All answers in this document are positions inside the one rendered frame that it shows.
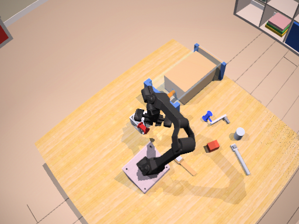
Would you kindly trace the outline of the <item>grey cylinder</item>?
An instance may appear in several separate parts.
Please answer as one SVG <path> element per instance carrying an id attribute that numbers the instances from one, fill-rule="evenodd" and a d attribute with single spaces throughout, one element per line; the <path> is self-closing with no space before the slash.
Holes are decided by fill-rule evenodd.
<path id="1" fill-rule="evenodd" d="M 234 139 L 237 140 L 241 140 L 243 135 L 245 134 L 245 130 L 241 127 L 237 128 L 237 130 L 234 133 Z"/>

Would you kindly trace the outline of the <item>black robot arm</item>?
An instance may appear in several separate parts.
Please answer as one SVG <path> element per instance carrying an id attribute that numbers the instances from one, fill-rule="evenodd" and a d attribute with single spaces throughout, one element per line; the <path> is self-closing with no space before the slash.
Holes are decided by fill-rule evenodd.
<path id="1" fill-rule="evenodd" d="M 172 134 L 171 148 L 160 157 L 147 159 L 145 156 L 137 166 L 143 176 L 159 174 L 165 169 L 165 166 L 185 153 L 195 150 L 196 141 L 193 130 L 190 128 L 189 120 L 171 104 L 170 98 L 166 93 L 154 93 L 153 87 L 148 85 L 141 89 L 144 103 L 147 103 L 147 113 L 149 116 L 156 116 L 162 111 L 173 123 L 174 130 Z M 180 128 L 183 128 L 188 137 L 178 138 Z"/>

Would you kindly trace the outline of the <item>blue-handled crank handle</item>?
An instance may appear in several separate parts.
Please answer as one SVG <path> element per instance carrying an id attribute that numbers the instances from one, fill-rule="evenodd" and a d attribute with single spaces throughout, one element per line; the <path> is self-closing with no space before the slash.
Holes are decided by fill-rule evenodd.
<path id="1" fill-rule="evenodd" d="M 223 116 L 221 116 L 220 118 L 218 118 L 218 119 L 216 119 L 216 120 L 213 120 L 213 121 L 210 119 L 210 116 L 212 116 L 212 115 L 213 115 L 213 114 L 212 114 L 211 111 L 207 111 L 207 114 L 206 114 L 205 116 L 202 116 L 202 119 L 203 119 L 204 121 L 207 121 L 207 119 L 208 119 L 208 120 L 211 122 L 210 125 L 216 123 L 217 121 L 221 120 L 222 118 L 224 118 L 224 120 L 225 120 L 225 122 L 226 122 L 227 124 L 230 123 L 229 119 L 226 117 L 226 116 L 227 116 L 226 114 L 223 115 Z"/>

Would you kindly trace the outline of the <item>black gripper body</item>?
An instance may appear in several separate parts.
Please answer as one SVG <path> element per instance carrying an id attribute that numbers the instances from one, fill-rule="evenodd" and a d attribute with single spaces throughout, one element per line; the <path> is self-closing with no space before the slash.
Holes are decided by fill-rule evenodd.
<path id="1" fill-rule="evenodd" d="M 143 109 L 136 109 L 135 115 L 134 115 L 134 121 L 141 122 L 142 117 L 144 117 L 145 122 L 153 122 L 153 123 L 162 123 L 164 121 L 163 126 L 167 128 L 172 127 L 172 122 L 170 119 L 165 115 L 165 118 L 163 118 L 162 114 L 158 114 L 156 116 L 150 116 L 148 113 L 143 114 Z"/>

